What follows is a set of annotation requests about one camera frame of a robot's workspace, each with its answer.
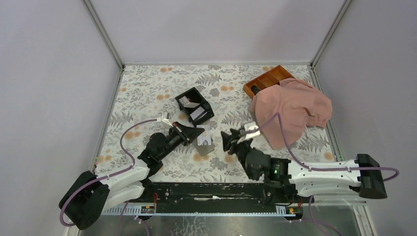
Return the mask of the white credit card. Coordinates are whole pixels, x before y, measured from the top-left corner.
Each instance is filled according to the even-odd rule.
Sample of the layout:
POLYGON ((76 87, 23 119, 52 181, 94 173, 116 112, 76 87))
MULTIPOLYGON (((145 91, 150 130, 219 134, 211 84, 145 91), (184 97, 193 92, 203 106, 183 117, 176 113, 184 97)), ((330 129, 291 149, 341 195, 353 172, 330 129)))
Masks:
POLYGON ((209 125, 197 125, 197 128, 204 129, 204 132, 197 138, 197 145, 198 146, 212 145, 210 126, 209 125))

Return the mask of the grey card stack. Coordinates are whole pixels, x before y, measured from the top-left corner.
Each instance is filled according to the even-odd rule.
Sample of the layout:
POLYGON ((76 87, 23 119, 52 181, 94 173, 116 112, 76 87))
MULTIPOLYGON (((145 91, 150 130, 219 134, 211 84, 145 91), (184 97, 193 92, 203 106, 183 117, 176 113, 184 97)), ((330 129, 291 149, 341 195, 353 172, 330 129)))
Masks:
POLYGON ((198 140, 194 140, 192 145, 194 146, 194 148, 196 149, 196 151, 201 155, 201 156, 205 156, 208 155, 209 153, 213 152, 215 150, 215 145, 213 142, 213 138, 210 138, 210 145, 198 145, 198 140))

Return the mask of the stack of cards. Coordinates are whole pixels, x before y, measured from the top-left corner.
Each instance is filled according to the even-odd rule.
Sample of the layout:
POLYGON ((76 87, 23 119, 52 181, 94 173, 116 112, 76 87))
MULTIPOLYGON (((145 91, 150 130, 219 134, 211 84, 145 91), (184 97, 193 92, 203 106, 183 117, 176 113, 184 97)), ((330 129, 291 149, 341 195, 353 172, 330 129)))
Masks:
POLYGON ((198 120, 207 113, 200 103, 191 102, 186 96, 181 97, 179 102, 192 120, 198 120))

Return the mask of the black card holder box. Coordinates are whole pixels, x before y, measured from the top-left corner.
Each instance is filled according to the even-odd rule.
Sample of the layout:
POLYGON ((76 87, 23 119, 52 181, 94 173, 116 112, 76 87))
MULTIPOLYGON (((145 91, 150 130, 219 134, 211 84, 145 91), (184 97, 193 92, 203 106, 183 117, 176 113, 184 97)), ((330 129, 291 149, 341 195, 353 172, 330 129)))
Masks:
POLYGON ((176 96, 175 100, 194 127, 214 117, 211 105, 195 87, 176 96))

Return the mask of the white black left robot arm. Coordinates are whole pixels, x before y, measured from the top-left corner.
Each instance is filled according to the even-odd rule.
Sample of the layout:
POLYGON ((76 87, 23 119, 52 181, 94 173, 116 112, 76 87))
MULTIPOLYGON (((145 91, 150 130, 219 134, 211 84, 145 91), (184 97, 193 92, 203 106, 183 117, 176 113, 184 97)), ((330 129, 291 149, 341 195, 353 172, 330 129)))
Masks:
POLYGON ((149 177, 163 166, 163 158, 180 145, 192 144, 204 131, 175 121, 169 125, 167 135, 153 133, 138 157, 120 143, 132 162, 100 177, 92 171, 81 173, 59 202, 60 223, 85 230, 109 208, 134 199, 147 202, 153 191, 149 177))

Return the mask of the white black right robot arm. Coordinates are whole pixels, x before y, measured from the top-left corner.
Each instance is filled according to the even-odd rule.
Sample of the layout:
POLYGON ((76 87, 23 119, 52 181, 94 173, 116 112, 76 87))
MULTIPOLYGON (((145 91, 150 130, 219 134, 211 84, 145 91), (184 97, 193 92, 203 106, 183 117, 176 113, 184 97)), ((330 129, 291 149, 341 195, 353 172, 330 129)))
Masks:
POLYGON ((356 159, 332 163, 306 163, 294 159, 273 158, 242 141, 240 132, 222 131, 223 150, 236 155, 250 180, 280 189, 284 200, 293 203, 300 197, 356 192, 361 198, 385 199, 387 192, 380 164, 368 154, 356 159))

